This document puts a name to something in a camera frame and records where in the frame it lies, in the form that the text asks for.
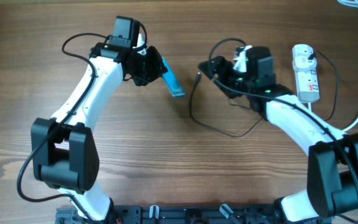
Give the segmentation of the blue screen smartphone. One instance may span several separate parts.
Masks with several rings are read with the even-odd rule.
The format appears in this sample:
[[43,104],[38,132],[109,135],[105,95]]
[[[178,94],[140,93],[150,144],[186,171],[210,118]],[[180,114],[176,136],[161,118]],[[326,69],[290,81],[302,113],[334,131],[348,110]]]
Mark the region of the blue screen smartphone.
[[170,68],[169,64],[163,57],[163,64],[167,68],[167,72],[162,75],[162,79],[165,82],[168,90],[174,98],[184,97],[186,95],[183,87],[180,85],[178,79]]

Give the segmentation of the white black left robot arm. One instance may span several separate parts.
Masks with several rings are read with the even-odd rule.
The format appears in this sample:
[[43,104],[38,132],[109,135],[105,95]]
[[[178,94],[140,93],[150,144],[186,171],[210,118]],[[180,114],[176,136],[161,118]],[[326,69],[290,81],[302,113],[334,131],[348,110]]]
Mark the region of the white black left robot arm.
[[126,75],[146,86],[170,71],[154,46],[142,50],[97,43],[88,68],[69,99],[49,119],[37,118],[30,135],[36,180],[69,198],[86,223],[113,223],[114,203],[97,182],[99,156],[94,127]]

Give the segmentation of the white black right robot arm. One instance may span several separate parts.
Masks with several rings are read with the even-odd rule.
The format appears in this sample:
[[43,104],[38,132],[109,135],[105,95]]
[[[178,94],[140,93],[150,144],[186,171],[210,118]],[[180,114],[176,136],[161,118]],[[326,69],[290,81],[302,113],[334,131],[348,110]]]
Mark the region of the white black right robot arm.
[[331,126],[278,84],[267,47],[239,47],[236,54],[233,62],[210,57],[198,68],[229,98],[245,95],[253,111],[284,131],[308,157],[306,189],[278,200],[282,222],[344,218],[358,210],[358,133]]

